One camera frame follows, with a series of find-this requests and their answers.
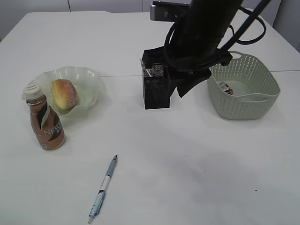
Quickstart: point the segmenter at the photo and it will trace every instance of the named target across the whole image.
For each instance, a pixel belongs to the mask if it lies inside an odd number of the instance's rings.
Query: bun
[[[62,110],[73,107],[78,100],[77,91],[72,82],[66,79],[58,79],[51,83],[55,105]]]

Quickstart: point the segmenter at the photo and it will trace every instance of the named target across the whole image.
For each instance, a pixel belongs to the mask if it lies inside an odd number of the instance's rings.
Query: table surface
[[[146,43],[137,39],[134,48],[133,42],[123,45],[116,36],[116,46],[109,53],[109,33],[99,32],[100,24],[108,30],[121,17],[134,21],[145,14],[116,14],[115,20],[110,13],[87,14],[107,18],[98,25],[85,24],[84,17],[74,15],[29,14],[0,43],[0,224],[86,224],[115,154],[119,161],[95,225],[300,224],[300,71],[273,73],[282,92],[260,120],[220,118],[206,82],[183,99],[173,94],[169,109],[146,111],[142,78],[134,76]],[[134,24],[127,23],[119,27],[122,35],[129,38],[130,33],[150,34],[151,29],[167,27],[141,21],[149,28],[135,30]],[[149,38],[149,48],[160,38]],[[96,39],[99,45],[89,46]],[[273,40],[286,44],[279,37]],[[283,58],[299,57],[286,46],[289,50]],[[253,48],[256,56],[265,54],[267,64],[267,54]],[[65,55],[54,54],[60,51]],[[121,56],[125,61],[118,62]],[[105,87],[86,116],[61,118],[66,143],[58,150],[43,151],[31,130],[29,108],[21,93],[39,73],[64,65],[100,71]],[[284,62],[274,66],[287,69]],[[124,74],[112,77],[118,70]]]
[[[235,30],[246,17],[237,13]],[[79,66],[102,76],[142,75],[138,59],[145,49],[162,46],[170,27],[169,22],[150,21],[149,13],[30,13],[0,44],[1,72],[34,78],[63,66]],[[255,22],[242,39],[256,38],[262,31]],[[220,45],[231,36],[228,30]],[[234,45],[232,50],[258,57],[270,71],[300,70],[300,54],[268,24],[260,42]]]

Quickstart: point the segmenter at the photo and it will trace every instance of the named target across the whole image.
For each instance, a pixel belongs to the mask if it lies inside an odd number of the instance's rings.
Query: basket
[[[278,98],[279,85],[258,58],[235,51],[230,53],[240,58],[232,59],[228,66],[218,64],[210,68],[212,76],[207,80],[210,98],[225,119],[259,119]],[[220,82],[227,83],[233,95],[224,92]]]

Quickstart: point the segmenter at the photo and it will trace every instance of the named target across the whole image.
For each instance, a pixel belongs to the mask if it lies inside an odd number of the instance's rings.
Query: pen
[[[97,216],[101,210],[101,206],[103,204],[103,201],[105,199],[105,193],[106,193],[106,189],[107,189],[107,186],[109,184],[109,181],[113,175],[113,171],[116,167],[116,164],[117,164],[117,159],[118,159],[118,156],[115,155],[115,157],[112,159],[112,162],[111,164],[109,165],[109,168],[106,172],[106,175],[105,175],[105,178],[102,182],[102,185],[100,187],[100,190],[98,192],[98,195],[95,199],[95,202],[93,204],[93,207],[90,211],[90,214],[89,214],[89,220],[88,220],[88,224],[91,224],[91,222],[93,221],[93,219],[95,218],[95,216]]]

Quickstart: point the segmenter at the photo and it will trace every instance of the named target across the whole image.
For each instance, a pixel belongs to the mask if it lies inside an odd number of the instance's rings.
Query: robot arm
[[[252,41],[240,41],[239,38],[255,19],[266,29],[258,15],[270,1],[262,0],[253,12],[241,7],[243,0],[192,0],[190,5],[153,2],[150,7],[151,20],[174,22],[164,46],[145,50],[142,58],[146,69],[151,69],[154,65],[164,67],[163,77],[166,82],[163,82],[163,88],[167,91],[159,91],[159,99],[169,98],[175,88],[180,97],[183,97],[198,83],[210,77],[210,67],[218,63],[223,66],[230,63],[232,56],[228,50],[235,43],[248,45],[260,40],[265,32]],[[248,19],[233,37],[218,49],[239,9],[249,14]]]

